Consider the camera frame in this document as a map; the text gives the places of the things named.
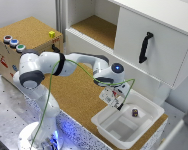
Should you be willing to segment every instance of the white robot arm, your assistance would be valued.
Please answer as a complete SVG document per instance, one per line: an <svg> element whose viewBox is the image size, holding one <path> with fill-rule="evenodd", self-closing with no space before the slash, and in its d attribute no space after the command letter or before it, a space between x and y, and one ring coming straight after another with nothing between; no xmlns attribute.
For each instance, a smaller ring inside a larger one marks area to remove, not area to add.
<svg viewBox="0 0 188 150"><path fill-rule="evenodd" d="M71 75L77 65L77 63L89 63L93 68L93 77L98 81L108 84L121 83L124 81L124 68L119 63L114 63L109 66L109 60L102 55L87 55L81 53L71 53L69 55L63 55L61 53L43 52L40 55L34 50L25 50L21 54L19 71L14 75L14 84L18 89L27 97L35 100L39 105L42 113L47 102L48 89L44 87L41 82L44 80L44 74L52 72L54 64L59 61L59 64L55 67L53 75L56 76L69 76ZM94 83L99 86L107 86L94 80ZM111 85L116 92L125 97L129 85L125 82L120 85ZM51 135L57 130L56 116L59 114L60 108L57 101L50 94L48 106L45 112L45 116L40 127L40 130L36 136L34 147L37 149L42 148L43 141L50 138ZM36 131L32 132L29 141L33 140Z"/></svg>

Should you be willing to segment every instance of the black handle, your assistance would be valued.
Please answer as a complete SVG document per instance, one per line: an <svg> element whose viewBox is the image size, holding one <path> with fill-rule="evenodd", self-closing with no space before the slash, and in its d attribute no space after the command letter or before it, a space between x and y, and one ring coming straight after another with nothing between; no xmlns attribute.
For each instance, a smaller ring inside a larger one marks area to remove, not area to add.
<svg viewBox="0 0 188 150"><path fill-rule="evenodd" d="M147 57L145 57L147 45L148 45L148 40L153 37L153 34L150 32L147 32L147 36L143 40L142 48L141 48L141 53L139 56L139 63L143 63L144 61L147 60Z"/></svg>

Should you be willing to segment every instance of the cardboard box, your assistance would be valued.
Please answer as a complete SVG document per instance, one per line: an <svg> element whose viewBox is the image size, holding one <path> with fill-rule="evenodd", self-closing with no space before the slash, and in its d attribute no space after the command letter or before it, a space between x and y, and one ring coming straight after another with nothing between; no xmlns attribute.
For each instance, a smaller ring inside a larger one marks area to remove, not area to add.
<svg viewBox="0 0 188 150"><path fill-rule="evenodd" d="M49 32L55 32L51 38ZM26 18L6 27L0 28L0 74L13 84L13 75L19 68L20 53L16 49L4 44L3 38L11 35L13 39L19 40L26 49L34 49L38 53L53 51L52 44L63 53L63 35L34 17Z"/></svg>

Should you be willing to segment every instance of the white drawer panel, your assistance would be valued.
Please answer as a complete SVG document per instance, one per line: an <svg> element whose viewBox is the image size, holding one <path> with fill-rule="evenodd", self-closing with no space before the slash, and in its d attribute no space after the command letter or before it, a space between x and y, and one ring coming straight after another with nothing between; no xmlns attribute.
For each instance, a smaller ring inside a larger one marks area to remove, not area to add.
<svg viewBox="0 0 188 150"><path fill-rule="evenodd" d="M150 32L145 56L139 63L144 38ZM188 50L188 36L120 8L114 54L173 86Z"/></svg>

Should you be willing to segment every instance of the cable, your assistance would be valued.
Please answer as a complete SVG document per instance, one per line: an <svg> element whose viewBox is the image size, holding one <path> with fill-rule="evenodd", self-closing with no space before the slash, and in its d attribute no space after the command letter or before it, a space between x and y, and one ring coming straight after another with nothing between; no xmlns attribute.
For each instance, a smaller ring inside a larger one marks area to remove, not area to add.
<svg viewBox="0 0 188 150"><path fill-rule="evenodd" d="M129 80L126 80L126 81L120 82L120 83L104 83L104 82L101 82L101 81L95 79L88 71L86 71L86 70L85 70L80 64L78 64L77 62L75 62L75 61L73 61L73 60L69 60L69 59L66 59L66 61L70 61L70 62L76 64L76 65L79 66L86 74L88 74L91 78L93 78L93 80L95 80L95 81L97 81L97 82L99 82L99 83L101 83L101 84L106 84L106 85L118 85L118 84L123 84L123 83L125 83L125 82L133 81L133 82L132 82L132 85L131 85L130 88L129 88L129 91L127 92L127 95L125 96L125 98L124 98L124 100L123 100L123 102L122 102L122 104L118 107L118 110L120 110L120 109L122 108L122 106L124 105L124 102L126 101L127 96L128 96L128 94L129 94L129 92L130 92L132 86L134 85L135 79L129 79ZM46 104L45 104L45 109L44 109L44 111L43 111L41 123L40 123L40 125L39 125L39 127L38 127L38 130L36 131L36 134L35 134L35 136L34 136L34 139L32 140L32 144L31 144L30 150L31 150L31 148L32 148L32 146L33 146L33 143L34 143L34 141L35 141L35 138L36 138L36 136L37 136L37 134L38 134L38 132L39 132L39 130L40 130L40 127L41 127L41 125L42 125L42 123L43 123L43 119L44 119L45 112L46 112L46 109L47 109L47 104L48 104L49 98L50 98L52 75L53 75L53 73L54 73L54 68L59 64L59 62L60 62L60 61L56 62L56 64L53 66L52 72L51 72L51 74L50 74L50 84L49 84L49 92L48 92L47 102L46 102Z"/></svg>

